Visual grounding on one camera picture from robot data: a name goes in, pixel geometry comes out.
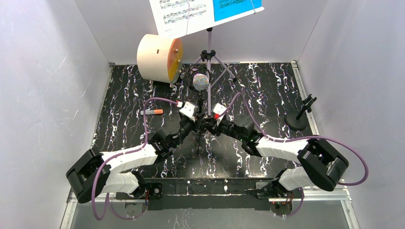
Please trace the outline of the blue mesh microphone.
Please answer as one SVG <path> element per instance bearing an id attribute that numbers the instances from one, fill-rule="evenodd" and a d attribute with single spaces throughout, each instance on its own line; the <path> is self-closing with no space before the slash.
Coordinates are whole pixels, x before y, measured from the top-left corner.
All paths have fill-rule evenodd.
<path id="1" fill-rule="evenodd" d="M 209 77 L 200 71 L 196 71 L 192 76 L 192 85 L 196 91 L 206 90 L 209 86 Z"/>

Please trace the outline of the black tripod mic stand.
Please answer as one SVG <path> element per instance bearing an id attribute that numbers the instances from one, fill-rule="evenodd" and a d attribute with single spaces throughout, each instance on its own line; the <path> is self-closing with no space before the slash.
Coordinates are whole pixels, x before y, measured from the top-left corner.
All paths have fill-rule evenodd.
<path id="1" fill-rule="evenodd" d="M 190 66 L 188 66 L 188 68 L 183 72 L 183 76 L 190 76 L 192 78 L 193 73 L 196 71 L 200 71 L 205 73 L 208 76 L 208 68 L 203 65 L 203 64 L 199 64 L 199 63 L 194 63 L 191 64 Z M 203 91 L 196 91 L 191 84 L 189 85 L 189 88 L 196 92 L 198 94 L 198 100 L 197 100 L 197 105 L 198 105 L 198 110 L 197 110 L 197 115 L 196 115 L 196 123 L 199 126 L 199 131 L 196 132 L 198 134 L 198 141 L 197 141 L 197 151 L 196 153 L 199 155 L 200 154 L 200 139 L 202 136 L 202 121 L 203 121 L 203 116 L 204 116 L 204 112 L 203 112 L 203 102 L 204 102 L 204 96 L 203 96 Z"/>

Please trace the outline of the black round-base mic stand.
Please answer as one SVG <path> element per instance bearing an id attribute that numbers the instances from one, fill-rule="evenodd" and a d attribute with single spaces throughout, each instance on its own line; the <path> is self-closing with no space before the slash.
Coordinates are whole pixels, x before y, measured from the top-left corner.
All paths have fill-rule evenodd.
<path id="1" fill-rule="evenodd" d="M 300 111 L 291 111 L 287 112 L 284 121 L 285 124 L 294 131 L 304 130 L 309 122 L 308 119 L 304 117 L 304 114 L 311 113 L 311 106 L 317 100 L 317 97 L 312 97 L 312 94 L 309 94 L 306 99 L 302 100 L 302 108 Z"/>

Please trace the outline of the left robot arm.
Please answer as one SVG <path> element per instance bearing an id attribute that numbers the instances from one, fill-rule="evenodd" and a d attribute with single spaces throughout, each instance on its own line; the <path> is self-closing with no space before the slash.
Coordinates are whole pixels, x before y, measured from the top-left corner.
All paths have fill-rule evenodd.
<path id="1" fill-rule="evenodd" d="M 146 182 L 132 169 L 165 161 L 192 131 L 201 127 L 201 118 L 166 122 L 144 147 L 113 152 L 87 150 L 66 172 L 66 178 L 79 203 L 90 202 L 102 193 L 134 195 L 146 189 Z"/>

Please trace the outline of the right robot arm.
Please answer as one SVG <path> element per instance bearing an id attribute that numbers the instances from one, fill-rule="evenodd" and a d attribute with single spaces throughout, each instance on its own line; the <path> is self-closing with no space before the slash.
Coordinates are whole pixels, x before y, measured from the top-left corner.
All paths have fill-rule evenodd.
<path id="1" fill-rule="evenodd" d="M 246 191 L 256 198 L 281 197 L 307 186 L 333 191 L 349 167 L 348 160 L 326 140 L 270 140 L 255 129 L 255 123 L 246 114 L 237 115 L 233 121 L 215 114 L 205 118 L 202 127 L 213 135 L 224 134 L 241 141 L 242 148 L 251 156 L 276 157 L 299 163 L 297 168 L 280 171 L 264 187 Z"/>

